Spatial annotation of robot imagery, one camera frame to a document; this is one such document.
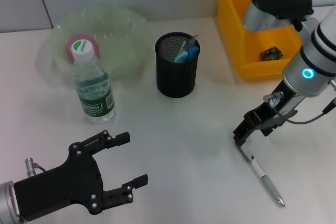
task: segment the blue led ring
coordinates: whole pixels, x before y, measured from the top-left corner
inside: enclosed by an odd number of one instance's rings
[[[306,79],[311,79],[314,77],[314,71],[310,68],[305,68],[303,71],[302,71],[302,75],[303,77],[305,77]]]

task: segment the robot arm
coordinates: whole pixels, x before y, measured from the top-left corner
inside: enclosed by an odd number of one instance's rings
[[[69,146],[69,156],[59,167],[35,175],[28,161],[28,178],[0,185],[0,224],[32,221],[71,204],[85,206],[92,215],[133,202],[132,189],[145,186],[143,175],[120,188],[103,190],[94,154],[130,141],[128,132],[112,138],[108,131]]]
[[[250,2],[244,18],[245,29],[255,32],[293,24],[303,45],[283,70],[283,80],[273,93],[264,96],[264,103],[259,107],[247,112],[234,130],[237,146],[242,146],[254,130],[268,136],[297,113],[295,108],[304,98],[318,96],[328,84],[334,86],[336,7],[318,24],[315,19],[306,19],[313,13],[311,5],[311,0]],[[334,107],[335,102],[330,102],[322,115]]]

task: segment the pink object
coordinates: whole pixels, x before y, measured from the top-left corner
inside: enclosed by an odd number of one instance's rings
[[[74,59],[73,59],[74,57],[73,57],[72,52],[71,52],[71,46],[72,46],[73,43],[75,43],[77,40],[80,40],[80,39],[86,39],[86,40],[90,41],[93,45],[93,50],[95,51],[94,55],[99,57],[99,48],[98,48],[98,44],[95,41],[95,39],[93,39],[91,36],[86,35],[86,34],[78,34],[78,35],[75,35],[74,37],[72,37],[69,40],[69,42],[67,43],[67,53],[68,53],[68,56],[71,59],[72,63],[74,62]]]

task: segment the white pen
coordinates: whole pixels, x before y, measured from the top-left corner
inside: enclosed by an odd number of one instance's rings
[[[280,207],[285,207],[285,203],[280,193],[278,192],[277,188],[274,186],[274,184],[272,183],[268,175],[265,173],[265,171],[262,169],[262,167],[259,165],[255,156],[251,153],[249,148],[247,148],[245,144],[243,144],[240,147],[236,144],[236,146],[238,150],[242,153],[246,161],[249,162],[251,166],[253,167],[253,169],[256,171],[256,173],[260,177],[261,182],[266,187],[266,189],[269,191],[269,193],[271,194],[272,198],[276,201],[276,203]]]

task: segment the clear plastic bowl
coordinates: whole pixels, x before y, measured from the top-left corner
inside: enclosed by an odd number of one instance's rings
[[[78,34],[96,40],[100,59],[112,79],[129,74],[154,55],[154,38],[145,18],[121,7],[85,8],[56,25],[47,43],[57,69],[67,77],[72,75],[67,43]]]

